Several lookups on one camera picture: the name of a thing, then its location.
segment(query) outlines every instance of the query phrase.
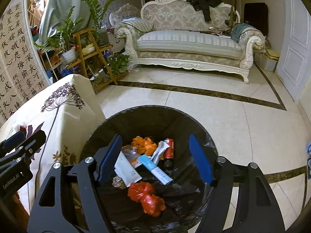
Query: white door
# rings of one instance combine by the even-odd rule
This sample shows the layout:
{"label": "white door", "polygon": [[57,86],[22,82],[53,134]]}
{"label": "white door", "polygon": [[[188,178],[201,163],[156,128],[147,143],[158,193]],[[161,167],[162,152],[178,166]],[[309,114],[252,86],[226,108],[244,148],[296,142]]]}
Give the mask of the white door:
{"label": "white door", "polygon": [[296,101],[311,74],[311,17],[301,0],[285,0],[283,47],[276,75]]}

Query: floral tablecloth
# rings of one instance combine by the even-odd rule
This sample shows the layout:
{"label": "floral tablecloth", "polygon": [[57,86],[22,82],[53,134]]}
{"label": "floral tablecloth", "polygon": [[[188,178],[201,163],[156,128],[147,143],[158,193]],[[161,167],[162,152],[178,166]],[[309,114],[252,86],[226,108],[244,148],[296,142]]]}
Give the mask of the floral tablecloth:
{"label": "floral tablecloth", "polygon": [[27,137],[38,130],[47,136],[30,165],[34,177],[19,190],[28,213],[53,163],[79,162],[87,138],[104,120],[90,81],[72,74],[35,95],[1,127],[0,141],[10,137],[20,124],[26,126]]}

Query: tiled floor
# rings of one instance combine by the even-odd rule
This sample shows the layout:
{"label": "tiled floor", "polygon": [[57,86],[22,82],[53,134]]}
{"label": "tiled floor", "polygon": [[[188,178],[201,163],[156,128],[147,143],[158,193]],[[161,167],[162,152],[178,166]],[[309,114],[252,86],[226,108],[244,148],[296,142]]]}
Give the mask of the tiled floor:
{"label": "tiled floor", "polygon": [[[165,105],[182,110],[206,128],[220,155],[241,165],[254,161],[264,174],[305,166],[305,145],[311,138],[310,134],[297,106],[279,79],[273,73],[264,73],[287,111],[205,95],[123,86],[108,86],[97,94],[97,99],[106,118],[126,108],[140,105]],[[244,84],[242,78],[237,75],[172,70],[156,66],[137,67],[122,80],[207,89],[279,104],[273,90],[256,66],[251,68],[249,84]],[[304,182],[304,175],[299,175],[271,184],[286,228],[301,212]],[[233,188],[225,228],[232,225],[237,195],[238,188]],[[310,197],[311,187],[308,186],[307,201]]]}

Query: metal screw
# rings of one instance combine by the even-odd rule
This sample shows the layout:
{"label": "metal screw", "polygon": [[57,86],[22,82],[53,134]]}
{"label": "metal screw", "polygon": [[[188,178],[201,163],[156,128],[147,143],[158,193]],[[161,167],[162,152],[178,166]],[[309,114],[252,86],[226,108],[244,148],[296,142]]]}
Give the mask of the metal screw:
{"label": "metal screw", "polygon": [[218,158],[217,158],[217,161],[218,161],[219,163],[225,163],[225,162],[226,162],[226,159],[225,159],[224,157],[218,157]]}
{"label": "metal screw", "polygon": [[85,163],[92,163],[93,162],[93,157],[87,157],[84,161],[85,161]]}
{"label": "metal screw", "polygon": [[258,168],[258,165],[254,162],[251,162],[250,166],[251,166],[251,168],[254,168],[254,169]]}
{"label": "metal screw", "polygon": [[61,165],[62,165],[62,164],[61,164],[60,162],[56,162],[56,163],[53,165],[53,168],[54,168],[54,169],[58,169],[58,168],[60,168]]}

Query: red plastic bag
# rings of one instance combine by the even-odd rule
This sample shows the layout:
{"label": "red plastic bag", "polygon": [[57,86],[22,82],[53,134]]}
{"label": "red plastic bag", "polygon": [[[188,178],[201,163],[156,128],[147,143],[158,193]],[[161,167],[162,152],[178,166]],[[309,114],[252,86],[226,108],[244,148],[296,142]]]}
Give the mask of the red plastic bag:
{"label": "red plastic bag", "polygon": [[161,214],[161,211],[166,209],[164,200],[160,197],[155,196],[154,194],[144,195],[140,202],[142,203],[142,208],[144,212],[153,217],[158,217]]}
{"label": "red plastic bag", "polygon": [[131,198],[132,201],[139,202],[140,199],[146,194],[155,194],[156,191],[152,184],[148,182],[139,182],[133,183],[128,188],[128,197]]}

